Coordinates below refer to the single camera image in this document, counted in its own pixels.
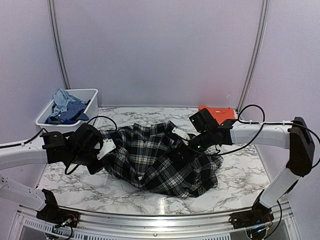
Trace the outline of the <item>black white plaid shirt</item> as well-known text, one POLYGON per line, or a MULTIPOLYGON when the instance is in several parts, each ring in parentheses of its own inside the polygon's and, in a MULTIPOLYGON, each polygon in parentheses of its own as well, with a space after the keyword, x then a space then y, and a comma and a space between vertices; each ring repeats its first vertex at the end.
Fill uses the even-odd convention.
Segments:
POLYGON ((163 122, 151 126, 133 124, 117 130, 102 130, 116 149, 103 157, 105 170, 141 191, 179 198, 199 197, 218 185, 216 171, 223 158, 207 151, 196 153, 192 162, 171 160, 171 152, 185 147, 172 133, 175 125, 163 122))

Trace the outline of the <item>orange t-shirt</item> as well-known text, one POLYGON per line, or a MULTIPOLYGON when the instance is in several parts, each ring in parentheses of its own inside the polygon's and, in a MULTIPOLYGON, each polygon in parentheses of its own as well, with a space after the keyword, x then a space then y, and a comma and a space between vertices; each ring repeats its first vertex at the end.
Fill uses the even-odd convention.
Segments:
POLYGON ((236 111, 230 107, 216 108, 200 105, 198 110, 201 111, 202 109, 207 109, 219 124, 222 124, 225 120, 236 120, 238 118, 236 111))

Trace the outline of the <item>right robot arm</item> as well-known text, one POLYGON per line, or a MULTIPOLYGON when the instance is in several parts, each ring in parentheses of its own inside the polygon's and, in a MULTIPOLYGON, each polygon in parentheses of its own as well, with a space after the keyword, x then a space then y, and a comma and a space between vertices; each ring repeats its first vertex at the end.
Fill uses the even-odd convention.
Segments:
POLYGON ((214 145, 238 145, 239 151, 254 145, 257 149, 271 182, 247 214, 252 224, 260 223, 273 205, 320 163, 315 160, 315 141, 319 137, 302 117, 282 121, 252 121, 238 117, 218 122, 208 109, 202 109, 189 120, 198 135, 191 137, 177 127, 171 131, 182 140, 182 149, 177 151, 181 157, 186 152, 202 154, 214 145))

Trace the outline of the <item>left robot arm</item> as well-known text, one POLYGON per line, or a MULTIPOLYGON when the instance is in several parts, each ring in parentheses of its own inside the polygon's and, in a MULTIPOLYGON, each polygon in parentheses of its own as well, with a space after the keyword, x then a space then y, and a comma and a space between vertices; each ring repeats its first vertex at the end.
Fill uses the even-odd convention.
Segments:
MULTIPOLYGON (((100 159, 104 145, 100 131, 87 123, 67 133, 42 129, 29 140, 2 144, 0 168, 63 163, 67 168, 86 166, 93 175, 103 167, 100 159)), ((5 175, 0 176, 0 197, 35 210, 38 218, 49 222, 58 223, 66 216, 50 190, 35 189, 5 175)))

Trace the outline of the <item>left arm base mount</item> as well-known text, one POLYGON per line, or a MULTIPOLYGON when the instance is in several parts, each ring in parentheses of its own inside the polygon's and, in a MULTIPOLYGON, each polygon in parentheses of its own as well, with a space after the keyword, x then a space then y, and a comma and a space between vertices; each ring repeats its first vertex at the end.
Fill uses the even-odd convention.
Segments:
POLYGON ((80 219, 80 213, 60 207, 46 206, 41 211, 37 211, 36 218, 53 223, 59 227, 69 226, 76 228, 80 219))

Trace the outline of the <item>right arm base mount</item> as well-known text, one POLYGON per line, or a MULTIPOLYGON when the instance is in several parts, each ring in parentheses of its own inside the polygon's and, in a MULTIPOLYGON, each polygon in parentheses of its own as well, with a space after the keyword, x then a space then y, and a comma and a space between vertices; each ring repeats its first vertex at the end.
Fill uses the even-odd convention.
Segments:
POLYGON ((260 210, 245 210, 234 212, 230 215, 228 221, 234 229, 248 228, 259 226, 265 223, 271 223, 274 220, 274 215, 268 210, 263 213, 260 210))

